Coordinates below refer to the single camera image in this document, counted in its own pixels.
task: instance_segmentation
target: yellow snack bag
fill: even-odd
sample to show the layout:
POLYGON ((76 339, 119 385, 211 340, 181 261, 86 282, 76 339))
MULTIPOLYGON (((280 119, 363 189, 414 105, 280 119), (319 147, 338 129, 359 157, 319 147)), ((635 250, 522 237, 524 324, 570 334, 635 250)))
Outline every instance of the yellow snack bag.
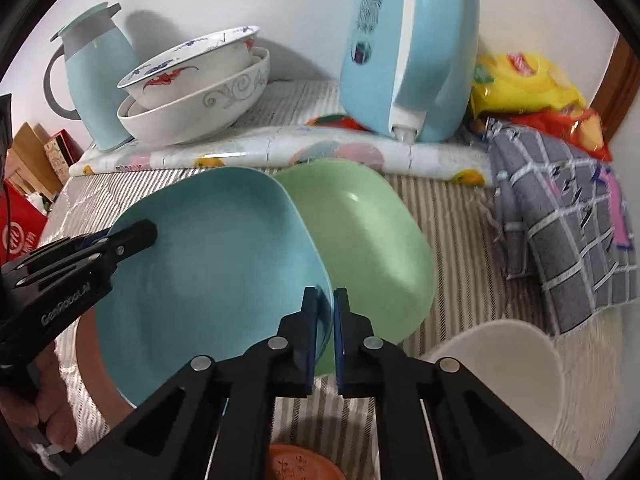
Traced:
POLYGON ((539 54, 501 54, 478 58, 471 109, 482 112, 531 113, 562 110, 586 102, 566 73, 539 54))

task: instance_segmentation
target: light blue kettle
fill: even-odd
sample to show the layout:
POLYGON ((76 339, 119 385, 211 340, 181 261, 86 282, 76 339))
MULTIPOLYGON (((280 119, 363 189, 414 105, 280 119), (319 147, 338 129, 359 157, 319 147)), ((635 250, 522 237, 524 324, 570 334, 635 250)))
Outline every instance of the light blue kettle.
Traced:
POLYGON ((478 50, 479 0, 357 0, 340 76, 356 121, 405 142, 457 130, 478 50))
POLYGON ((44 97, 51 109, 65 119, 81 120, 101 151, 133 138, 116 114, 128 95, 118 88, 118 82, 140 64, 111 19, 120 8, 120 4, 98 4, 57 32, 51 41, 60 38, 62 46, 44 74, 44 97), (51 68, 61 56, 65 56, 66 78, 76 110, 65 110, 51 92, 51 68))

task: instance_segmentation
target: human hand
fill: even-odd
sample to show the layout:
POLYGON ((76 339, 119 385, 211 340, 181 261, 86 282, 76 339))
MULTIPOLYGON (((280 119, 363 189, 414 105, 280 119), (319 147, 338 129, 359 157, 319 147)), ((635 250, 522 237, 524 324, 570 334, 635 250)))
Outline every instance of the human hand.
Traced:
POLYGON ((66 398, 66 384, 60 376, 60 362, 55 349, 55 343, 51 343, 36 357, 40 391, 35 404, 0 388, 0 412, 25 449, 31 450, 31 446, 20 428, 36 428, 40 421, 47 423, 46 437, 50 443, 58 444, 66 452, 76 444, 78 429, 66 398))

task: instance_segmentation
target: gray jug handle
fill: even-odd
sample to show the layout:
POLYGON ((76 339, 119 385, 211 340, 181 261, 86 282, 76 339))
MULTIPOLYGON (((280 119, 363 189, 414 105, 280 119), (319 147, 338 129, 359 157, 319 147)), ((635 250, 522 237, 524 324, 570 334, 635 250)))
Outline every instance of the gray jug handle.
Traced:
POLYGON ((109 17, 113 18, 117 12, 120 12, 122 6, 120 4, 113 4, 111 7, 107 7, 107 12, 109 13, 109 17))
POLYGON ((53 57, 51 58, 51 61, 49 61, 49 65, 47 66, 47 69, 44 72, 44 81, 43 81, 43 86, 44 86, 44 98, 47 101, 47 104, 49 105, 49 107, 55 112, 57 113, 60 117, 65 118, 65 119, 71 119, 74 121, 81 121, 82 119, 80 118, 80 115, 78 114, 77 110, 66 110, 65 108, 63 108, 62 106, 60 106, 58 104, 58 102, 56 101, 56 98, 53 97, 53 92, 51 91, 51 69, 53 67, 53 64, 56 62, 56 60, 65 55, 65 46, 64 45, 60 45, 60 48, 56 50, 56 53, 53 55, 53 57))

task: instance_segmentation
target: brown bowl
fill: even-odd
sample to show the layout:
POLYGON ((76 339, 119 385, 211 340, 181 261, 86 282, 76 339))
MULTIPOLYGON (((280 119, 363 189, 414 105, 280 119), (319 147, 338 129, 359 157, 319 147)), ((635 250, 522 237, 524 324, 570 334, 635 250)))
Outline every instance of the brown bowl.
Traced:
POLYGON ((76 329, 76 359, 82 382, 110 428, 120 424, 133 407, 120 395, 102 362, 95 312, 88 310, 76 329))

